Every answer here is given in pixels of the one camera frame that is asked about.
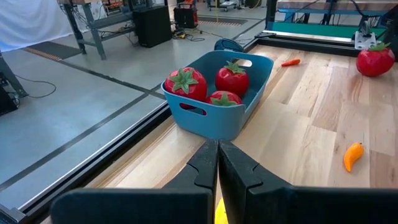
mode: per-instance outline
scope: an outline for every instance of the gray floor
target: gray floor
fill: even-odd
[[[175,5],[175,1],[170,0],[170,5]],[[200,24],[198,27],[226,38],[235,37],[244,45],[264,29],[266,8],[209,11],[205,3],[199,2],[198,15],[247,20],[241,26]],[[321,18],[322,15],[311,16],[310,22]],[[284,15],[277,13],[277,20],[283,19]],[[359,19],[342,16],[340,23],[357,24]],[[90,33],[84,36],[89,39]],[[219,39],[211,34],[194,36],[205,40],[171,40],[147,49],[133,47],[131,42],[137,41],[134,35],[122,35],[104,42],[107,60],[100,60],[95,48],[86,47],[87,55],[77,55],[65,61],[149,91],[172,70],[184,67],[211,51]],[[54,42],[77,47],[74,36]],[[40,99],[24,98],[17,111],[0,116],[0,141],[6,146],[0,157],[0,203],[9,208],[20,207],[164,102],[159,89],[155,90],[160,93],[157,97],[149,95],[144,98],[142,91],[23,50],[6,52],[4,58],[17,75],[45,80],[57,86],[54,94]],[[32,96],[52,90],[51,86],[42,83],[21,83]],[[4,182],[11,185],[4,187]]]

